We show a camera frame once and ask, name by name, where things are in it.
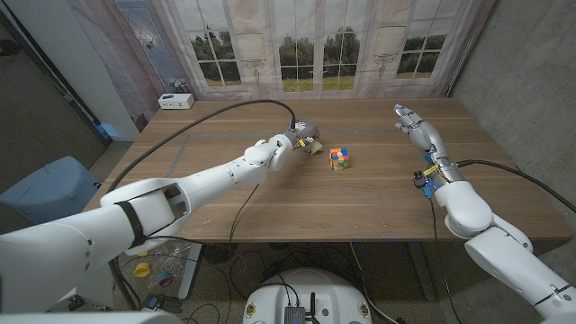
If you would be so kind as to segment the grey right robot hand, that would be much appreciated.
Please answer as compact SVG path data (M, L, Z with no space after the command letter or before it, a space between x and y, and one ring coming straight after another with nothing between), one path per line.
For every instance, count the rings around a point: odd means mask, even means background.
M400 118L395 127L409 136L412 144L431 166L438 166L438 169L430 174L433 180L439 186L463 181L464 176L451 161L437 129L410 108L399 103L394 106L394 111Z

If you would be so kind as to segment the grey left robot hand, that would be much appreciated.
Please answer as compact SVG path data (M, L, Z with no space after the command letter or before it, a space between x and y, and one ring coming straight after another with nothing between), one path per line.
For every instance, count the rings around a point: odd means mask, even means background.
M311 155L317 154L322 149L322 144L319 142L319 127L312 122L297 121L288 135L293 149L302 149Z

